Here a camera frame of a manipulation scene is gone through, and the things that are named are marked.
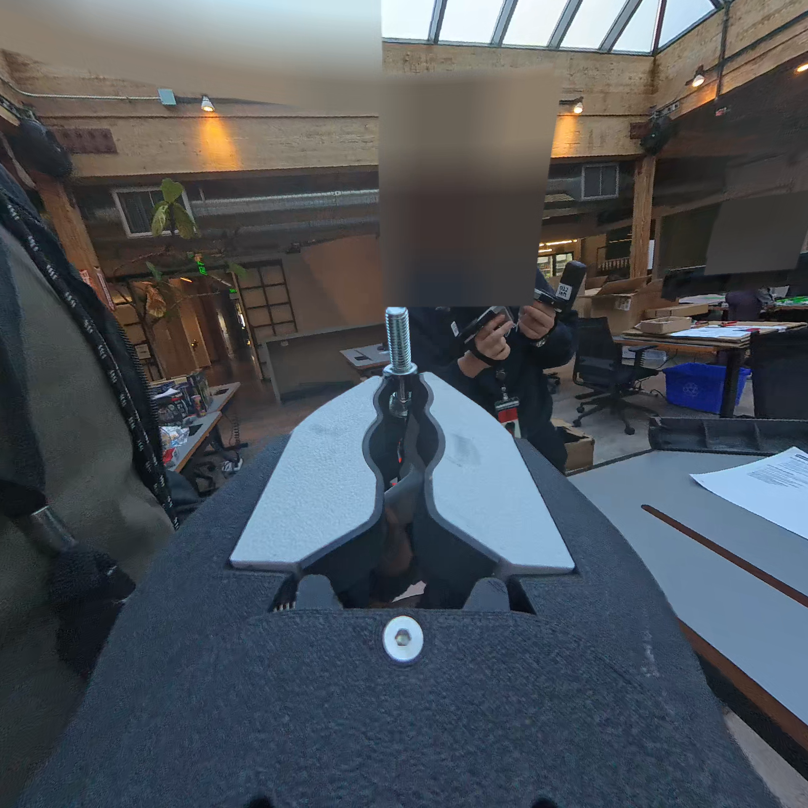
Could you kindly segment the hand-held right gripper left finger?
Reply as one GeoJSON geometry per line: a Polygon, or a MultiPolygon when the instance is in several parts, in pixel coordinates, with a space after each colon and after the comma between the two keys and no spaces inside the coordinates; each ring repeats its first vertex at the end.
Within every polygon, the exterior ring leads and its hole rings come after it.
{"type": "Polygon", "coordinates": [[[229,557],[233,568],[303,574],[377,527],[384,486],[369,439],[382,384],[361,382],[292,431],[229,557]]]}

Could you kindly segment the black hand-held device with tag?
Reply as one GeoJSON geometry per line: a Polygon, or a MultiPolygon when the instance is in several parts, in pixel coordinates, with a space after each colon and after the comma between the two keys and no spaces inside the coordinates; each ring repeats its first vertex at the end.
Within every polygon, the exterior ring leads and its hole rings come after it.
{"type": "Polygon", "coordinates": [[[567,314],[573,308],[586,277],[586,264],[580,261],[570,261],[558,279],[558,286],[549,292],[536,288],[533,300],[551,307],[556,314],[567,314]]]}

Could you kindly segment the threaded metal bolt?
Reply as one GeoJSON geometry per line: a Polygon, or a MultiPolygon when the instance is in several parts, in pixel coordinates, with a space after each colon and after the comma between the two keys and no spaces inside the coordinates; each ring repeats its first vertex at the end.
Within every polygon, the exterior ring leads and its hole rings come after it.
{"type": "Polygon", "coordinates": [[[383,370],[386,379],[394,380],[389,399],[390,414],[405,419],[411,400],[411,378],[418,373],[411,358],[409,313],[406,307],[388,307],[385,310],[389,364],[383,370]]]}

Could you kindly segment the small cardboard box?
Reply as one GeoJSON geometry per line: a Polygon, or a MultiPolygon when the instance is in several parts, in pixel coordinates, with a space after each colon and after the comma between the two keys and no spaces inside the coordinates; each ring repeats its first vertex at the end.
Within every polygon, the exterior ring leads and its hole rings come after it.
{"type": "Polygon", "coordinates": [[[566,450],[564,473],[569,476],[590,470],[594,465],[595,439],[580,428],[560,419],[552,419],[552,424],[566,450]]]}

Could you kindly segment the grey hand-held device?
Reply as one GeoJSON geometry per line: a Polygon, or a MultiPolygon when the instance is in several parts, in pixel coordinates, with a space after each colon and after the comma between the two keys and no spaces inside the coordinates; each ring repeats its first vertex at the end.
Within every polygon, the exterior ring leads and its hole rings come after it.
{"type": "Polygon", "coordinates": [[[502,316],[504,323],[513,326],[514,319],[511,316],[510,308],[506,306],[490,306],[483,309],[480,313],[476,314],[460,332],[459,337],[462,339],[463,344],[473,343],[479,331],[492,320],[502,316]]]}

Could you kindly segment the dark cloth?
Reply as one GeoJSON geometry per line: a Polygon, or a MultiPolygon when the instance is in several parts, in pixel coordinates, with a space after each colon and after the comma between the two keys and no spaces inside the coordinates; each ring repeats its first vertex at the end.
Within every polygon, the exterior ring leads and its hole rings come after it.
{"type": "Polygon", "coordinates": [[[136,582],[106,553],[77,545],[53,561],[48,601],[56,615],[56,652],[84,680],[136,582]]]}

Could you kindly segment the black wall speaker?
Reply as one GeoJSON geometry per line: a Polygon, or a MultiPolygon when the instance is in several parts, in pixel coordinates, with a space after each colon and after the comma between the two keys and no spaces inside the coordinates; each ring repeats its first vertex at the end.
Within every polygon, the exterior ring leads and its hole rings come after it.
{"type": "Polygon", "coordinates": [[[645,156],[659,155],[671,140],[675,131],[674,121],[669,115],[654,115],[645,122],[639,144],[645,156]]]}
{"type": "Polygon", "coordinates": [[[69,152],[53,131],[38,120],[21,119],[9,141],[18,161],[27,169],[55,179],[73,173],[74,164],[69,152]]]}

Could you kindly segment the red and white id badge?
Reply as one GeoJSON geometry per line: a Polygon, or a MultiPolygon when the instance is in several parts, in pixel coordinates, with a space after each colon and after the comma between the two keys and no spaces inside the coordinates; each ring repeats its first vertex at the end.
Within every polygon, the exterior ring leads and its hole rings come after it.
{"type": "Polygon", "coordinates": [[[508,429],[513,435],[520,429],[519,424],[519,404],[516,396],[508,392],[507,373],[504,368],[498,368],[495,378],[500,386],[500,399],[495,403],[494,408],[498,421],[508,429]]]}

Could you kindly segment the wooden work table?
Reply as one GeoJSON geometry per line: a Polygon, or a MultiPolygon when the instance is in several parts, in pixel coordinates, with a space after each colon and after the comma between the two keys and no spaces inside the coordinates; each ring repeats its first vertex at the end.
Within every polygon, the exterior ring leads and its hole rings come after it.
{"type": "Polygon", "coordinates": [[[772,335],[782,331],[806,332],[804,322],[736,322],[726,326],[702,322],[682,332],[667,335],[645,334],[638,329],[625,331],[613,339],[628,348],[651,348],[664,351],[668,357],[718,357],[726,355],[726,372],[722,388],[721,418],[734,417],[739,389],[739,373],[748,356],[753,334],[772,335]]]}

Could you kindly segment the white printed paper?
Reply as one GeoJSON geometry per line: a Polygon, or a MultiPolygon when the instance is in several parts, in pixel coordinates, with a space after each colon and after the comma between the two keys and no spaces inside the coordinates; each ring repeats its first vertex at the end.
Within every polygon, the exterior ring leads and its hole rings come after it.
{"type": "Polygon", "coordinates": [[[774,456],[711,473],[691,474],[705,490],[807,538],[807,454],[790,448],[774,456]]]}

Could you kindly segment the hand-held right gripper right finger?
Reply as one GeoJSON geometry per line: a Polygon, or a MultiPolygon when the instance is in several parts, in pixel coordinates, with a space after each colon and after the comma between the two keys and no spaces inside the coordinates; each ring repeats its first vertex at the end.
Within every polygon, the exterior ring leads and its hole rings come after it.
{"type": "Polygon", "coordinates": [[[574,570],[518,443],[431,372],[413,392],[423,462],[413,544],[431,578],[510,578],[574,570]]]}

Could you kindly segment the blue recycling bin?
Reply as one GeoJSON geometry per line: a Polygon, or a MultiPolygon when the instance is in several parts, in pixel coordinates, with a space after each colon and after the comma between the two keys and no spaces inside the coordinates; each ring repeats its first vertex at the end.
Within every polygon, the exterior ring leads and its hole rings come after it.
{"type": "Polygon", "coordinates": [[[667,401],[677,407],[720,415],[726,367],[683,363],[662,370],[667,401]]]}

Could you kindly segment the black monitor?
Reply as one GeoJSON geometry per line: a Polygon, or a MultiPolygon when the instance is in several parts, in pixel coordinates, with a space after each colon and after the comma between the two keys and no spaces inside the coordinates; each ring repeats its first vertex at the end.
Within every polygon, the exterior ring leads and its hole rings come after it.
{"type": "Polygon", "coordinates": [[[710,293],[712,282],[705,277],[704,272],[704,265],[667,271],[662,277],[661,298],[673,301],[710,293]]]}

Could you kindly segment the cluttered grey table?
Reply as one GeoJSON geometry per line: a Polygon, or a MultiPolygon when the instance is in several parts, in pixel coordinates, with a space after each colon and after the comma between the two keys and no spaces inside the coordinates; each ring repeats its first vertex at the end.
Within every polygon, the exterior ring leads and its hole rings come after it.
{"type": "Polygon", "coordinates": [[[203,370],[148,383],[167,470],[190,472],[199,458],[240,459],[247,445],[229,409],[241,387],[237,381],[209,382],[203,370]]]}

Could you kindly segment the black plastic tray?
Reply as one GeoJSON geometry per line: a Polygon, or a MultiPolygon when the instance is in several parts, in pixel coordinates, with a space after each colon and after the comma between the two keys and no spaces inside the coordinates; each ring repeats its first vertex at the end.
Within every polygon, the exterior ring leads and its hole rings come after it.
{"type": "Polygon", "coordinates": [[[788,449],[807,452],[807,421],[657,417],[648,439],[655,451],[770,457],[788,449]]]}

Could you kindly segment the metal duct pipe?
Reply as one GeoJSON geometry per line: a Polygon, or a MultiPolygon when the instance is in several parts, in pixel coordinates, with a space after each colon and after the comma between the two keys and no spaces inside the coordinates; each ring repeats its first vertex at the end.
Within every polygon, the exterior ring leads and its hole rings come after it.
{"type": "Polygon", "coordinates": [[[199,199],[190,203],[196,217],[233,217],[275,213],[338,211],[349,207],[373,207],[379,189],[334,190],[258,197],[199,199]]]}

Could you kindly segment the open cardboard box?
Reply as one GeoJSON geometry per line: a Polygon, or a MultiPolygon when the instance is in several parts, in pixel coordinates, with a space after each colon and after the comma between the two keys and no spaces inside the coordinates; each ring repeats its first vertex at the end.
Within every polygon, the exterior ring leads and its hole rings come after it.
{"type": "Polygon", "coordinates": [[[648,276],[609,281],[591,297],[589,318],[605,319],[611,335],[622,335],[645,319],[648,310],[667,305],[662,286],[662,279],[648,276]]]}

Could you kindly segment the tall leafy plant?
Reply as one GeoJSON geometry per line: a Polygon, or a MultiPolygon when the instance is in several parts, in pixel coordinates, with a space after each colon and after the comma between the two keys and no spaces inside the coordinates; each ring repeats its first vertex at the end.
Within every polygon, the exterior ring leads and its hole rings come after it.
{"type": "Polygon", "coordinates": [[[173,178],[113,197],[132,244],[116,246],[104,278],[147,379],[253,363],[240,290],[247,266],[234,250],[238,229],[206,233],[173,178]],[[207,276],[197,271],[197,255],[207,276]]]}

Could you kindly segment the grey partition cabinet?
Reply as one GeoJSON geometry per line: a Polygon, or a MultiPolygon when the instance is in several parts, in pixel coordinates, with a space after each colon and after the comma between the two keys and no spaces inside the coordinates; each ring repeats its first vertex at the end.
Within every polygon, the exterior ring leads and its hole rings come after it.
{"type": "Polygon", "coordinates": [[[380,323],[269,338],[257,348],[263,379],[279,404],[342,392],[379,375],[389,358],[380,323]]]}

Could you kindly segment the black office chair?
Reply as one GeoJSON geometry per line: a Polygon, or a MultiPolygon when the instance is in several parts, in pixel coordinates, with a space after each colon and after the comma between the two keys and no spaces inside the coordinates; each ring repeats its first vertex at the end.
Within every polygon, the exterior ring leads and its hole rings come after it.
{"type": "Polygon", "coordinates": [[[576,397],[579,401],[578,416],[572,425],[580,427],[582,420],[607,411],[621,419],[624,433],[635,433],[628,412],[635,410],[655,418],[658,414],[651,408],[632,401],[642,392],[641,383],[659,375],[658,369],[644,365],[645,354],[655,349],[654,345],[642,344],[630,347],[632,362],[623,361],[623,346],[615,341],[606,318],[580,318],[578,320],[578,347],[575,353],[572,380],[588,393],[576,397]]]}
{"type": "Polygon", "coordinates": [[[757,419],[807,419],[807,329],[754,333],[750,340],[757,419]]]}

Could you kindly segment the grey desk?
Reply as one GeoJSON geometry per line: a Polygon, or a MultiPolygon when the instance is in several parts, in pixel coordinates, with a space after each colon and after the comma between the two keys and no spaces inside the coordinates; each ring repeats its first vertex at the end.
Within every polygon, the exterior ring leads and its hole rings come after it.
{"type": "Polygon", "coordinates": [[[649,451],[570,480],[629,541],[709,669],[806,752],[806,539],[693,478],[759,459],[649,451]]]}

